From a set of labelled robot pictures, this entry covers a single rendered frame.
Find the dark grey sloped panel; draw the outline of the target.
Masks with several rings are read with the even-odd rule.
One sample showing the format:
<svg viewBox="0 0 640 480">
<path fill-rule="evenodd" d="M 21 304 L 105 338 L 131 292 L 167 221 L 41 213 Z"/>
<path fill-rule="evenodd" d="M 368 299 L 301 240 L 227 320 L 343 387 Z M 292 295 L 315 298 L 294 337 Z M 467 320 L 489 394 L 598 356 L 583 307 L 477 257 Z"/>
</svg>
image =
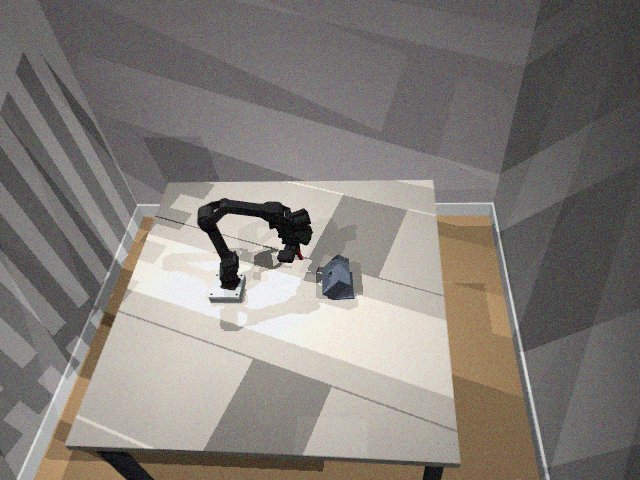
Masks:
<svg viewBox="0 0 640 480">
<path fill-rule="evenodd" d="M 337 254 L 322 268 L 322 295 L 331 300 L 354 299 L 348 258 Z"/>
</svg>

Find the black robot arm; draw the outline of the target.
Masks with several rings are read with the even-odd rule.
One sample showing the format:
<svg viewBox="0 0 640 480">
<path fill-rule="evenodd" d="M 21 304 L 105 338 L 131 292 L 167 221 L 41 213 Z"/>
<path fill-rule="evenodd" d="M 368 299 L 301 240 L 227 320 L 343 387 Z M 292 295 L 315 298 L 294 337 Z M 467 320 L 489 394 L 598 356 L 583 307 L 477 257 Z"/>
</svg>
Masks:
<svg viewBox="0 0 640 480">
<path fill-rule="evenodd" d="M 216 211 L 214 212 L 214 210 Z M 227 214 L 262 218 L 269 222 L 269 229 L 276 228 L 281 236 L 290 234 L 293 226 L 296 229 L 295 233 L 292 233 L 292 241 L 295 244 L 298 242 L 307 246 L 312 238 L 313 231 L 309 225 L 311 224 L 311 220 L 305 208 L 291 212 L 289 207 L 276 201 L 259 204 L 229 200 L 228 198 L 223 198 L 219 201 L 213 201 L 205 206 L 201 206 L 198 209 L 197 224 L 202 231 L 209 235 L 221 258 L 219 276 L 222 283 L 220 288 L 222 289 L 235 291 L 241 280 L 237 275 L 239 256 L 236 254 L 236 251 L 232 252 L 229 250 L 217 226 L 217 222 Z M 303 228 L 303 226 L 305 227 Z M 302 227 L 302 229 L 300 229 L 300 227 Z"/>
</svg>

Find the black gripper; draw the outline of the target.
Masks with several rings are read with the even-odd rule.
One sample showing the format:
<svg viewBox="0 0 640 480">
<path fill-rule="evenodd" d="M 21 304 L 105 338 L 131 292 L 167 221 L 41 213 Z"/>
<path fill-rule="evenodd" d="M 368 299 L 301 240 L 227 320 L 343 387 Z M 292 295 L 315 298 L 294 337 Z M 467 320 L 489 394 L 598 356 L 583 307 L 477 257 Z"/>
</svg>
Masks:
<svg viewBox="0 0 640 480">
<path fill-rule="evenodd" d="M 281 236 L 278 234 L 278 238 L 282 238 L 282 244 L 285 244 L 284 250 L 280 250 L 278 254 L 278 261 L 283 263 L 292 263 L 294 261 L 295 255 L 299 255 L 298 249 L 300 251 L 300 243 L 293 243 L 292 241 L 292 233 L 295 233 L 296 229 L 292 226 L 292 231 L 290 234 L 286 236 Z"/>
</svg>

